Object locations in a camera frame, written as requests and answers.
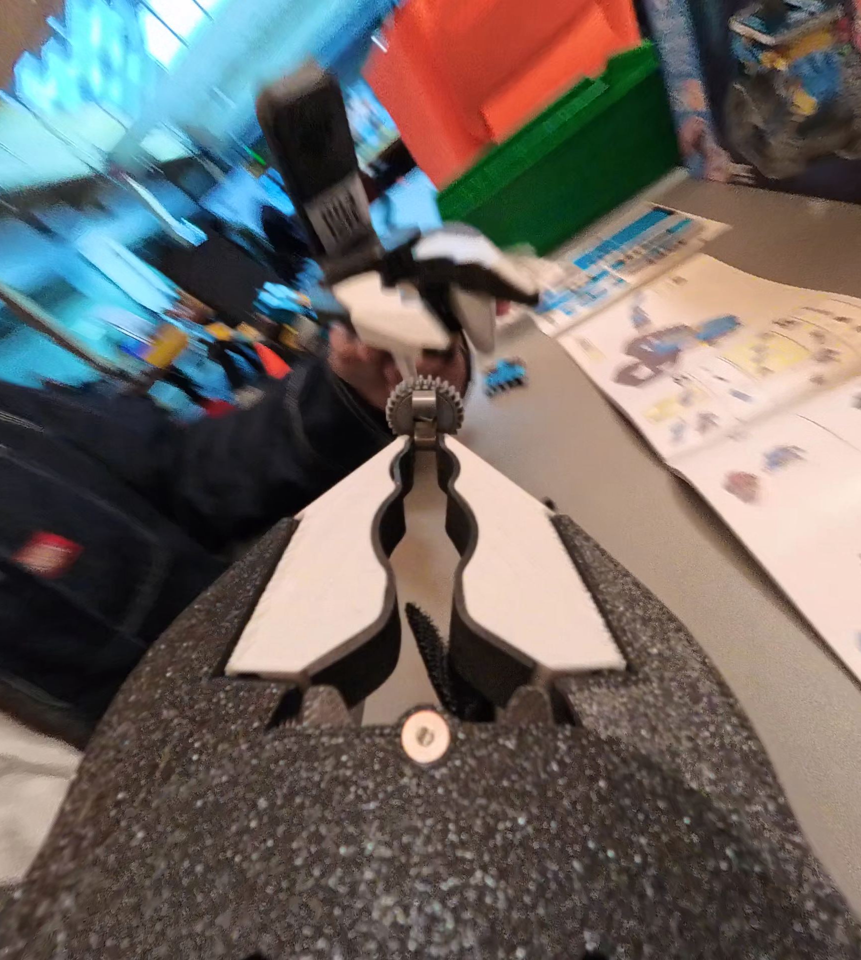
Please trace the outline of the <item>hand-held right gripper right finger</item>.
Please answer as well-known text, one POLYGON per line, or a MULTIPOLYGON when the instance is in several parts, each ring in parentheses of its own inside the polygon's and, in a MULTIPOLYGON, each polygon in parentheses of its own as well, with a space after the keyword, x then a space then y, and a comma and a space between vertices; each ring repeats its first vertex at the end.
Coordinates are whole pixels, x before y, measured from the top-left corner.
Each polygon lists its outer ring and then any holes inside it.
POLYGON ((539 673, 626 670, 552 509, 461 441, 442 438, 441 453, 457 518, 468 522, 455 599, 469 626, 539 673))

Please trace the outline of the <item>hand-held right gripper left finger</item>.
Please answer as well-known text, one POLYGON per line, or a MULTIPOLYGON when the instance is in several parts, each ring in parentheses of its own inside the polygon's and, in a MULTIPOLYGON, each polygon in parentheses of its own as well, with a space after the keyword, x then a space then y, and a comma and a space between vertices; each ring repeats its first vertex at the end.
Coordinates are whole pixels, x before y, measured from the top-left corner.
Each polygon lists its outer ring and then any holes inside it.
POLYGON ((393 439, 297 514, 226 675, 310 682, 389 626, 410 454, 410 438, 393 439))

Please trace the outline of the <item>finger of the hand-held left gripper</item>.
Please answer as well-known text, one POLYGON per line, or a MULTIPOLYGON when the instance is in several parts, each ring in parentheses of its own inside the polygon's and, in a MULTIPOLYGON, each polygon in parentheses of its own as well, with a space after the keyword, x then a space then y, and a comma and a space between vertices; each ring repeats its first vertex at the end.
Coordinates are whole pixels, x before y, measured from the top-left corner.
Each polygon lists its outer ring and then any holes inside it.
POLYGON ((414 293, 387 287, 376 271, 336 283, 329 294, 336 320, 367 346, 390 354, 403 380, 417 376, 454 382, 454 335, 414 293))
POLYGON ((451 224, 415 242, 414 285, 447 330, 461 333, 478 353, 492 354, 498 306, 536 306, 540 299, 534 261, 505 253, 470 226, 451 224))

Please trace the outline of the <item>grey gear assembly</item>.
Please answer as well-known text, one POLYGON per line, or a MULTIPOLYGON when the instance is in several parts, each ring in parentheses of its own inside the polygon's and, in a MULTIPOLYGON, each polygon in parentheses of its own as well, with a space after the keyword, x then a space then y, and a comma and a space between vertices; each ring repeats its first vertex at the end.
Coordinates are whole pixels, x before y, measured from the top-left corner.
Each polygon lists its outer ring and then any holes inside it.
POLYGON ((409 438, 417 450, 434 450, 443 436, 456 436, 464 425, 461 391, 450 382, 428 375, 400 381, 385 405, 391 433, 409 438))

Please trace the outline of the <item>person's left forearm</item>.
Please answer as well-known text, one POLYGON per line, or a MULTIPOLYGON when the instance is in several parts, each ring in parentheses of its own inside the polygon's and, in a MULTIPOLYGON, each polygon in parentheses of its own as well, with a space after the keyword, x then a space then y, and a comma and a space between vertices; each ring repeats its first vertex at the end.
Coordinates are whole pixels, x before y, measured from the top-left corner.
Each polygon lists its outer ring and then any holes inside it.
POLYGON ((294 368, 252 407, 199 419, 160 441, 163 505, 224 551, 295 517, 389 442, 389 427, 329 369, 294 368))

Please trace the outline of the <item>grey desk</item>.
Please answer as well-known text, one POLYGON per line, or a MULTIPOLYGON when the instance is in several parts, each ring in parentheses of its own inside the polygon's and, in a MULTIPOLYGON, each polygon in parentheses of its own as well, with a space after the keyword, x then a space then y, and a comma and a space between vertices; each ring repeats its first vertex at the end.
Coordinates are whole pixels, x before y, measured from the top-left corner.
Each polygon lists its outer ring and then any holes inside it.
MULTIPOLYGON (((861 299, 861 205, 666 174, 559 248, 643 203, 728 224, 707 246, 760 278, 861 299)), ((834 884, 861 918, 861 684, 693 489, 530 322, 525 388, 473 391, 469 447, 549 498, 653 592, 736 694, 834 884)))

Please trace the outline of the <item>person's left hand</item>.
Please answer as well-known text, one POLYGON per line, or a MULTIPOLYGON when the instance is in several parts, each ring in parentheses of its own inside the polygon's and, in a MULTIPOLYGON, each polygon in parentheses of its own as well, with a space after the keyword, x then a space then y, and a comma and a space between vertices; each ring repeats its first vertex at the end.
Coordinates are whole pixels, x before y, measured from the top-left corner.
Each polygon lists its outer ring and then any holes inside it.
POLYGON ((328 330, 327 365, 379 421, 387 425, 387 407, 404 377, 394 358, 364 343, 348 327, 328 330))

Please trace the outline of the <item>green plastic bin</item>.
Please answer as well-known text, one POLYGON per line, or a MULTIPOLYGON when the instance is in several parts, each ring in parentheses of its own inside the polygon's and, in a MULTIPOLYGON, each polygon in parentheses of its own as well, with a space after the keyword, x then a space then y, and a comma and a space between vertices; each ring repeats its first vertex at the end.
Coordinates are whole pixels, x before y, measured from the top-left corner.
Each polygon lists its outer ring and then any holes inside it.
POLYGON ((437 194, 446 223, 539 255, 680 165, 654 44, 614 55, 437 194))

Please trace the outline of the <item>blue black beam assembly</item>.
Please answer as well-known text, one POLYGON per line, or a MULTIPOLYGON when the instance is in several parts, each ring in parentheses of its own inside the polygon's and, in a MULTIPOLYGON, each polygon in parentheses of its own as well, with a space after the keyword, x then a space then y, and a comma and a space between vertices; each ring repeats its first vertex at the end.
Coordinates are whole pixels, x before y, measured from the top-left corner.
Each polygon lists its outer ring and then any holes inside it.
POLYGON ((524 388, 528 383, 528 368, 522 360, 501 358, 485 370, 481 389, 485 397, 492 399, 508 391, 524 388))

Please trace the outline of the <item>blue sticker sheet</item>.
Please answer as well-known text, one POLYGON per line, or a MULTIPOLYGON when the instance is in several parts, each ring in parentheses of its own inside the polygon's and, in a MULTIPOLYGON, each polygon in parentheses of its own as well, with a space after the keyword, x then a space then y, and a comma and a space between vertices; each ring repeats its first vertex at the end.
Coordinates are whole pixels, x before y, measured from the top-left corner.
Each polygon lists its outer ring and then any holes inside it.
POLYGON ((529 315, 537 330, 557 338, 655 282, 731 229, 727 222, 662 203, 642 203, 555 262, 529 315))

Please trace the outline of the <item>orange plastic carrier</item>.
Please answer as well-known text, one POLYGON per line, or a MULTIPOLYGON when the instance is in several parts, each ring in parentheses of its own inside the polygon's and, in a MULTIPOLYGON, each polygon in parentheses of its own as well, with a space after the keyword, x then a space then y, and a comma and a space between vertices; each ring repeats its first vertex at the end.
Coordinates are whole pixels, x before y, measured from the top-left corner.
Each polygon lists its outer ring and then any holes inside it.
POLYGON ((441 189, 641 40, 631 1, 409 1, 362 76, 441 189))

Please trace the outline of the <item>dark denim jacket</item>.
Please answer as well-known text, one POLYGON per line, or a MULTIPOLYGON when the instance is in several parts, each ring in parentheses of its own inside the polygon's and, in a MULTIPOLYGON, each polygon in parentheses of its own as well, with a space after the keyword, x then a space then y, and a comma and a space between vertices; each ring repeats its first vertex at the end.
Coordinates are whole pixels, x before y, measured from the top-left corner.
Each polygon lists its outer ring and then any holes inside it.
POLYGON ((208 549, 164 505, 160 441, 193 423, 136 397, 0 380, 0 710, 90 732, 254 541, 208 549))

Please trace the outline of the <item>instruction booklet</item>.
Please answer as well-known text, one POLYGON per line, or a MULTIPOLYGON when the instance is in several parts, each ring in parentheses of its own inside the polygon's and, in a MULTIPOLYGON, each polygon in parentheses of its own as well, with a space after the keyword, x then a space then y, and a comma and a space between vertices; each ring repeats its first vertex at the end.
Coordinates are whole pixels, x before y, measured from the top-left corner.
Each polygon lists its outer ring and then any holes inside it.
POLYGON ((701 254, 559 343, 861 684, 861 299, 701 254))

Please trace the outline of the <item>dark blue toy box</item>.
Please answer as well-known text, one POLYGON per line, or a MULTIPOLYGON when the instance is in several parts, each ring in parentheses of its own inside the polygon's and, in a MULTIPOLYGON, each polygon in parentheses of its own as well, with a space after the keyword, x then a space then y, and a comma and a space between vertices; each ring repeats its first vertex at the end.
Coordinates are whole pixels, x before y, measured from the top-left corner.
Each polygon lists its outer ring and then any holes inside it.
POLYGON ((861 1, 634 5, 688 174, 861 205, 861 1))

